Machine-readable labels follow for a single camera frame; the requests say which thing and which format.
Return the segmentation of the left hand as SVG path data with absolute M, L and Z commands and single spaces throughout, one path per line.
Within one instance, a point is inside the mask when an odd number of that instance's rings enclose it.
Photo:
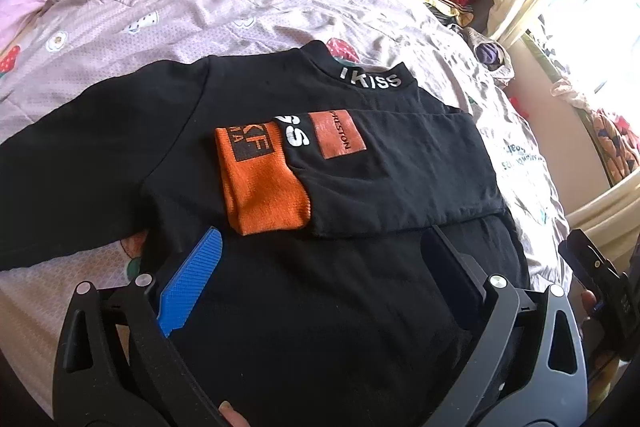
M 232 427 L 250 427 L 248 421 L 232 407 L 229 401 L 224 401 L 218 407 L 218 411 Z

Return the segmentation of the right hand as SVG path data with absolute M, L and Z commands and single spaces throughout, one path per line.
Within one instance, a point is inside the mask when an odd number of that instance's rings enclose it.
M 582 295 L 580 296 L 580 300 L 582 300 L 582 306 L 584 307 L 587 314 L 593 314 L 594 308 L 598 303 L 596 295 L 594 295 L 592 291 L 583 291 Z

